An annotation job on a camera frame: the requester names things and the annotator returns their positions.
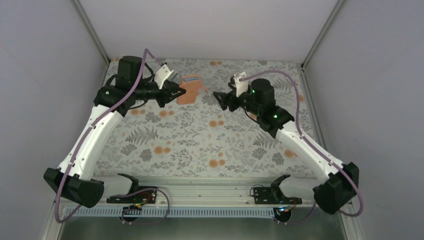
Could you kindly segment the pink leather card holder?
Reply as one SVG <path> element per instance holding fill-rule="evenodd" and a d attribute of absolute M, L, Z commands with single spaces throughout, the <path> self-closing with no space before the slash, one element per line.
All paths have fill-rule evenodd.
<path fill-rule="evenodd" d="M 181 78 L 179 87 L 186 90 L 186 92 L 177 97 L 176 103 L 178 105 L 194 104 L 196 102 L 199 91 L 203 90 L 206 93 L 208 89 L 202 83 L 202 79 L 198 74 L 185 75 Z"/>

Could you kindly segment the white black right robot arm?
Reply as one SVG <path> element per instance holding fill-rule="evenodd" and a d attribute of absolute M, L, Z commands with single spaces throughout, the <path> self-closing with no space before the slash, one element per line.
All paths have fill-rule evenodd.
<path fill-rule="evenodd" d="M 271 185 L 271 198 L 278 204 L 289 198 L 314 201 L 325 213 L 335 214 L 357 195 L 360 170 L 353 162 L 334 157 L 297 125 L 295 118 L 276 104 L 274 88 L 264 78 L 251 83 L 231 80 L 231 91 L 219 104 L 231 112 L 242 108 L 256 116 L 256 123 L 272 138 L 294 151 L 314 173 L 298 178 L 290 174 Z"/>

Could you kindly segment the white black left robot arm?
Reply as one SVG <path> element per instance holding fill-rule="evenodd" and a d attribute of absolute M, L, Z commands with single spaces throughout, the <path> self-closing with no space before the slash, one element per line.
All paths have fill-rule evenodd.
<path fill-rule="evenodd" d="M 58 167 L 48 168 L 43 175 L 56 194 L 55 203 L 65 198 L 92 208 L 100 200 L 116 196 L 134 202 L 140 191 L 135 177 L 120 173 L 94 178 L 96 162 L 109 136 L 137 102 L 154 100 L 164 107 L 201 86 L 199 76 L 178 76 L 166 62 L 153 70 L 141 57 L 121 57 L 116 74 L 97 92 L 88 121 L 70 153 Z"/>

